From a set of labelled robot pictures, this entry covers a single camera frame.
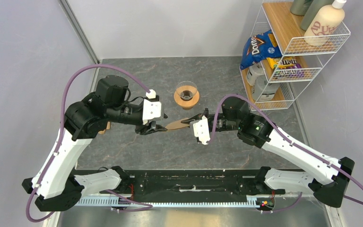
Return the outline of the single brown paper filter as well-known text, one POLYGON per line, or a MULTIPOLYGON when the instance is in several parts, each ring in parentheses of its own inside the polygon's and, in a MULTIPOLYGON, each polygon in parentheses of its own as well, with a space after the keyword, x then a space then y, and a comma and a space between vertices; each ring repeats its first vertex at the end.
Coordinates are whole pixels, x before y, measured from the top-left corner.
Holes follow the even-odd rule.
POLYGON ((188 123, 182 123, 182 121, 187 120, 187 118, 183 118, 174 122, 171 122, 165 126, 167 130, 178 130, 182 128, 189 127, 190 125, 188 123))

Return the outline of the clear glass dripper cone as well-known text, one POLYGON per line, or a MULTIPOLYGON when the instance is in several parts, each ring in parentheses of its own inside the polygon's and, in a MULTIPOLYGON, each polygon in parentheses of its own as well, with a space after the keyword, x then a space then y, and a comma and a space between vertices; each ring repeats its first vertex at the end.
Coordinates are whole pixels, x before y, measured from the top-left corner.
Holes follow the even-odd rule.
POLYGON ((176 94, 183 101, 190 101, 197 92, 196 84, 191 81, 182 81, 176 86, 176 94))

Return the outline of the brown paper coffee filters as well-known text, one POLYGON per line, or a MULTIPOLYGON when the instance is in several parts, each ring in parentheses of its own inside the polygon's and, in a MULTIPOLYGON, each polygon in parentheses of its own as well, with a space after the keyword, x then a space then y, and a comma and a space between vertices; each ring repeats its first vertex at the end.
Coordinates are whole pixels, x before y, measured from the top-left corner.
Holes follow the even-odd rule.
POLYGON ((106 133, 106 131, 107 130, 109 130, 111 128, 111 123, 110 122, 107 122, 107 124, 106 124, 106 128, 105 129, 103 129, 103 130, 101 130, 101 131, 99 131, 98 133, 99 134, 101 134, 101 135, 103 135, 103 134, 105 134, 106 133))

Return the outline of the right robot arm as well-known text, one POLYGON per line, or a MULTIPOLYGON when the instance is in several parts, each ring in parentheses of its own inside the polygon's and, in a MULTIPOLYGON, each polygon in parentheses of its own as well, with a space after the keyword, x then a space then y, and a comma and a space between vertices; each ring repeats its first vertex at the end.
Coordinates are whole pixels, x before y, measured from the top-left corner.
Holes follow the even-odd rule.
POLYGON ((257 192, 312 192, 319 202, 341 207, 355 165, 352 159, 330 157, 301 143, 263 116, 251 113, 249 104, 238 97, 228 97, 221 109, 218 114, 205 109, 182 123, 193 129, 203 145, 214 138, 212 131, 237 131, 237 137, 245 144, 269 151, 301 168, 295 172, 263 166, 254 180, 257 192))

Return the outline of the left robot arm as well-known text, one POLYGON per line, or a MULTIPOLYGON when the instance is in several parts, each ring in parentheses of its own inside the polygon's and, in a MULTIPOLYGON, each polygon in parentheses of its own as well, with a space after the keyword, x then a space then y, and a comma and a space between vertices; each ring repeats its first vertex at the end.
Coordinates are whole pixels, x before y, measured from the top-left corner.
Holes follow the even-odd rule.
POLYGON ((135 133, 149 135, 163 132, 157 120, 165 118, 159 95, 150 90, 138 105, 130 99, 129 82, 109 75, 98 81, 96 90, 83 100, 71 104, 64 113, 64 128, 44 166, 33 178, 25 179, 23 188, 35 194, 40 211, 66 211, 81 198, 113 190, 124 193, 130 188, 130 177, 114 166, 88 175, 77 175, 74 166, 85 150, 107 124, 135 126, 135 133))

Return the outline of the blue doritos chip bag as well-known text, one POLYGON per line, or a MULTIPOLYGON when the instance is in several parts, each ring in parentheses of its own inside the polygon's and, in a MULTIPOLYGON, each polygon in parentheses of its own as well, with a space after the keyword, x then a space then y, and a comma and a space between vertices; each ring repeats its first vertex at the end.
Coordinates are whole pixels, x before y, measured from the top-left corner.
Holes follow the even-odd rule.
POLYGON ((260 63, 266 58, 282 57, 272 30, 251 36, 242 51, 240 70, 244 70, 254 64, 260 63))

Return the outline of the yellow m&m candy bag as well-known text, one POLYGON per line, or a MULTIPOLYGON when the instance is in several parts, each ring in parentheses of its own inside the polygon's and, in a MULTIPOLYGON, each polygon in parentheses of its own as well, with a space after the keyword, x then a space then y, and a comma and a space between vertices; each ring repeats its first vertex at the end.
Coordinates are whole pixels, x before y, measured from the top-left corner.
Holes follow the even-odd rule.
POLYGON ((304 72, 301 70, 301 64, 294 56, 284 58, 266 58, 266 60, 272 70, 277 70, 275 72, 275 78, 304 77, 304 72))

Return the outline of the green pump bottle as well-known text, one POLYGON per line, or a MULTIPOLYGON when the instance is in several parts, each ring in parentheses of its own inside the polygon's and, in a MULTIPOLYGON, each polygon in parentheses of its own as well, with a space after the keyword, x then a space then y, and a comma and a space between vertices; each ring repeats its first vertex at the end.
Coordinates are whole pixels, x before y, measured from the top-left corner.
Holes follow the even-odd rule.
POLYGON ((313 0, 301 21, 300 29, 306 31, 310 26, 311 22, 313 21, 313 19, 315 18, 315 16, 317 15, 318 11, 323 6, 331 5, 333 2, 334 0, 313 0))
POLYGON ((294 0, 290 12, 297 16, 304 16, 311 6, 313 0, 294 0))

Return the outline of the cream pump lotion bottle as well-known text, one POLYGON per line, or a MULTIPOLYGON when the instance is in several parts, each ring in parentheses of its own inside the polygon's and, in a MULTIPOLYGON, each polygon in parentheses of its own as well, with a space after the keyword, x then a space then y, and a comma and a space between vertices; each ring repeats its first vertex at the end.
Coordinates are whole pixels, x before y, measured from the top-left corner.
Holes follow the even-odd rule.
POLYGON ((304 34, 308 45, 319 47, 329 39, 328 35, 332 35, 345 18, 345 3, 346 0, 335 0, 319 9, 304 34))

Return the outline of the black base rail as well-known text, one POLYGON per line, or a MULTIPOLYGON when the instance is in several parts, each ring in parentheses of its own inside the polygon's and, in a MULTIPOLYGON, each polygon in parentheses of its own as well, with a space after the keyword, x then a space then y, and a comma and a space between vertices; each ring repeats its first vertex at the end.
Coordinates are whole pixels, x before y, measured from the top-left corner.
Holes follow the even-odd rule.
POLYGON ((203 203, 243 202, 246 197, 285 195, 287 189, 271 189, 260 178, 260 169, 226 170, 127 170, 129 178, 114 189, 132 194, 138 202, 203 203))

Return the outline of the aluminium frame post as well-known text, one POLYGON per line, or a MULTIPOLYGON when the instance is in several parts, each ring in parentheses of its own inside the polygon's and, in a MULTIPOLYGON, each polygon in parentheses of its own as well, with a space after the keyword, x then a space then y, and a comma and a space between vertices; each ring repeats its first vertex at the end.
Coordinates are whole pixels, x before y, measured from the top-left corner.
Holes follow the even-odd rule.
POLYGON ((68 0, 58 0, 63 12, 93 63, 101 63, 68 0))

